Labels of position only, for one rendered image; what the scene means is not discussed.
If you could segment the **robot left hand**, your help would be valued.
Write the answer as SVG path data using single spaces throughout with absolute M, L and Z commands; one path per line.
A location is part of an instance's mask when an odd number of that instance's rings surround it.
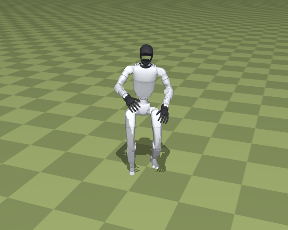
M 169 115 L 168 114 L 168 107 L 164 106 L 164 104 L 162 104 L 161 105 L 161 110 L 159 110 L 156 115 L 158 115 L 159 113 L 161 113 L 161 114 L 160 114 L 160 117 L 159 117 L 158 121 L 160 120 L 160 118 L 162 116 L 162 119 L 161 119 L 160 123 L 163 121 L 163 119 L 164 119 L 163 123 L 165 122 L 165 120 L 166 120 L 166 123 L 167 123 L 168 122 L 168 115 Z

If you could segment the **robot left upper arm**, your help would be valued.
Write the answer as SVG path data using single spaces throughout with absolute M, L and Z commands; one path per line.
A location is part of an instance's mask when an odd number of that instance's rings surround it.
M 163 85 L 166 88 L 164 90 L 164 94 L 169 93 L 169 89 L 171 88 L 171 83 L 170 83 L 170 80 L 168 78 L 168 75 L 167 75 L 165 69 L 164 68 L 160 68 L 160 67 L 156 67 L 156 70 L 157 70 L 157 75 L 162 77 L 161 78 L 162 83 L 163 83 Z

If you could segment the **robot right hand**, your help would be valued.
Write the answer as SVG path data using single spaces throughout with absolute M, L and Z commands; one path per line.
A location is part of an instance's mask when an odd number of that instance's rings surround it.
M 131 97 L 129 94 L 125 97 L 125 98 L 123 98 L 124 99 L 124 101 L 126 102 L 126 105 L 128 106 L 128 108 L 130 109 L 130 111 L 133 113 L 133 111 L 132 111 L 132 109 L 136 112 L 136 110 L 134 109 L 134 107 L 138 110 L 138 108 L 136 107 L 136 105 L 137 106 L 139 106 L 140 107 L 140 105 L 135 101 L 135 100 L 137 100 L 138 102 L 140 102 L 140 100 L 139 99 L 137 99 L 137 98 L 133 98 L 133 97 Z M 135 105 L 135 104 L 136 105 Z M 133 107 L 133 106 L 134 107 Z M 130 106 L 131 106 L 131 108 L 130 108 Z

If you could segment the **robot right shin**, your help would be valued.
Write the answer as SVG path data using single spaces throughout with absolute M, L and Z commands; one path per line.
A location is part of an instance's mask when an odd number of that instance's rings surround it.
M 130 169 L 134 169 L 134 162 L 135 162 L 135 151 L 129 150 L 127 148 L 127 158 L 130 164 Z

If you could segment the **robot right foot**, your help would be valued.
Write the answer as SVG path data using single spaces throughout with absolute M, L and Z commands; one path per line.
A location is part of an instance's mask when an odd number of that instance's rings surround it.
M 135 168 L 135 167 L 134 167 L 134 168 Z M 133 169 L 133 168 L 130 169 L 130 170 L 129 170 L 129 173 L 130 173 L 130 175 L 134 175 L 134 173 L 135 173 L 135 169 Z

